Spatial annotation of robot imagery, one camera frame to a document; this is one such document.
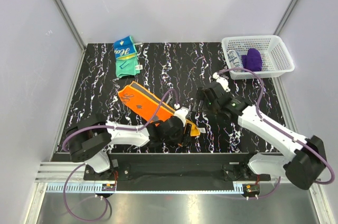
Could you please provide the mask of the orange and grey towel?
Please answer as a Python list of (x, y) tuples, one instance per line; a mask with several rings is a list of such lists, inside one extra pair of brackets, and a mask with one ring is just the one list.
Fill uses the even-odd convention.
[[(149, 124), (158, 120), (166, 121), (171, 117), (175, 117), (175, 111), (181, 108), (179, 105), (175, 105), (174, 108), (170, 107), (153, 93), (134, 81), (119, 91), (118, 97), (125, 106), (130, 108), (141, 118), (145, 119)], [(194, 139), (200, 136), (201, 132), (197, 125), (190, 121), (188, 117), (189, 115), (187, 116), (186, 124), (192, 125), (191, 136), (192, 139)]]

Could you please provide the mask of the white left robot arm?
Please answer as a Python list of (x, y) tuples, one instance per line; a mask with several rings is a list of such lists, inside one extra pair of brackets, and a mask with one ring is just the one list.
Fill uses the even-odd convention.
[(62, 149), (74, 163), (84, 162), (100, 178), (107, 180), (114, 167), (107, 154), (112, 145), (156, 148), (162, 144), (184, 146), (191, 140), (192, 125), (177, 116), (148, 125), (127, 126), (113, 123), (101, 115), (89, 117), (70, 127)]

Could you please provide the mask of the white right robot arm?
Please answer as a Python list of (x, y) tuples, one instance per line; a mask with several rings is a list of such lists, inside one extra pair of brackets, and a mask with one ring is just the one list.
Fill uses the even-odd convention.
[(317, 137), (310, 138), (293, 132), (258, 111), (243, 98), (232, 97), (227, 83), (213, 81), (205, 88), (198, 88), (196, 105), (218, 119), (228, 119), (238, 124), (280, 151), (280, 155), (254, 154), (240, 166), (240, 174), (246, 180), (257, 175), (284, 176), (302, 190), (308, 190), (326, 168), (324, 143)]

